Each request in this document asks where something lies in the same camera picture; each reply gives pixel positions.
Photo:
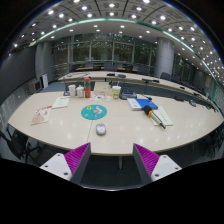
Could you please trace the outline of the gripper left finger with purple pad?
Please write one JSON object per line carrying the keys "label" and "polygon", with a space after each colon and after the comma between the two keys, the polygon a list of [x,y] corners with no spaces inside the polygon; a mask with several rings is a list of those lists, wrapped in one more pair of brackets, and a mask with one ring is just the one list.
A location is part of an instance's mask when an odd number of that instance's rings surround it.
{"label": "gripper left finger with purple pad", "polygon": [[91,154],[91,144],[81,145],[66,154],[56,153],[41,169],[79,184]]}

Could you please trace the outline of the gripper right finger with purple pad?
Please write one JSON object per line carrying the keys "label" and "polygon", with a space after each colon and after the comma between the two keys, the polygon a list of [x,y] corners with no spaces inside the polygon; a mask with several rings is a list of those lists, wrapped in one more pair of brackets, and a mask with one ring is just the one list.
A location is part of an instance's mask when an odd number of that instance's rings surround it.
{"label": "gripper right finger with purple pad", "polygon": [[133,156],[144,185],[181,170],[168,155],[157,155],[138,144],[133,145]]}

